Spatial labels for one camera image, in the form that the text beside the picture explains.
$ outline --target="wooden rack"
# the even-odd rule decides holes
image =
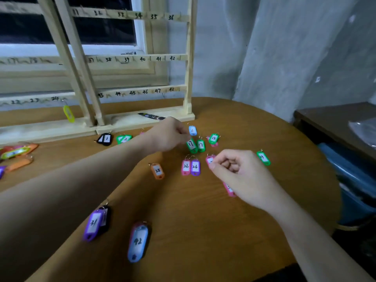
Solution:
[[[55,0],[56,11],[52,0],[38,0],[38,4],[0,2],[0,13],[12,14],[42,14],[57,46],[59,56],[30,56],[30,57],[0,57],[0,65],[40,65],[59,64],[67,70],[67,75],[73,92],[17,95],[0,97],[0,106],[19,105],[24,103],[44,103],[67,99],[78,100],[82,109],[83,118],[76,119],[75,123],[68,120],[51,121],[36,124],[0,127],[0,144],[15,141],[43,142],[92,135],[108,131],[122,131],[132,128],[151,126],[157,121],[138,115],[139,112],[156,114],[158,116],[172,116],[181,121],[190,121],[195,118],[192,113],[191,94],[193,81],[194,36],[197,13],[197,0],[189,0],[188,14],[182,15],[160,12],[136,12],[127,10],[111,10],[84,7],[70,7],[68,0]],[[64,37],[58,13],[69,38],[75,57],[73,58]],[[85,55],[77,28],[73,18],[113,18],[113,19],[140,19],[148,21],[178,21],[187,23],[187,44],[185,54],[145,54],[145,55]],[[186,61],[185,83],[183,85],[153,86],[126,89],[108,89],[98,91],[95,87],[90,65],[101,63],[104,68],[111,69],[116,65],[127,65],[131,62],[148,61]],[[91,100],[92,113],[89,108],[85,90],[81,83],[78,70],[85,84],[87,94]],[[105,115],[102,112],[102,98],[123,98],[133,95],[158,94],[174,91],[185,93],[182,106],[142,110],[114,115]]]

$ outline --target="black marker pen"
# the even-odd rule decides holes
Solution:
[[[159,116],[155,116],[155,115],[152,115],[152,114],[146,114],[146,113],[138,113],[138,114],[141,115],[141,116],[150,118],[150,119],[158,119],[158,120],[165,119],[165,117],[159,117]]]

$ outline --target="wooden base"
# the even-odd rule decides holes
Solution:
[[[158,123],[158,120],[149,119],[139,115],[138,113],[148,113],[160,117],[174,117],[182,122],[192,121],[195,119],[193,113],[186,114],[183,106],[170,107],[170,108],[156,108],[152,110],[143,110],[137,112],[119,113],[113,115],[106,115],[105,121],[112,123],[106,126],[97,127],[97,133],[106,132],[121,132],[123,130],[132,130],[135,128],[150,127]]]
[[[74,123],[61,120],[0,127],[0,144],[19,141],[40,143],[96,135],[97,127],[87,127],[84,120],[84,118],[76,118]]]

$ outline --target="brown desk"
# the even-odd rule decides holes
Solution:
[[[376,164],[376,150],[364,143],[349,127],[350,122],[376,117],[376,106],[367,102],[321,108],[305,108],[294,112],[295,126],[301,122],[317,128],[331,139],[354,150]]]
[[[114,103],[105,109],[118,113],[181,102]],[[268,168],[282,187],[327,232],[333,232],[340,217],[338,182],[328,161],[304,134],[270,113],[230,100],[193,98],[193,110],[197,120],[190,124],[199,135],[221,135],[218,148],[207,144],[209,154],[224,148],[263,149],[271,161]],[[32,121],[39,117],[33,112],[21,113]],[[63,116],[60,108],[43,113],[53,119]],[[140,130],[126,133],[135,136]],[[33,153],[35,161],[7,174],[0,188],[107,148],[94,139],[97,136],[41,144]],[[92,242],[82,241],[83,222],[29,281],[252,281],[294,263],[278,224],[264,211],[229,197],[207,167],[206,153],[198,155],[200,176],[181,175],[187,153],[181,146],[142,160],[109,197],[110,230]],[[164,180],[154,179],[149,162],[161,163]],[[131,264],[129,234],[138,220],[150,222],[153,231],[145,257]]]

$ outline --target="person's left arm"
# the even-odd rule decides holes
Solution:
[[[146,133],[0,194],[0,273],[24,281],[40,267],[144,157],[190,139],[166,118]]]

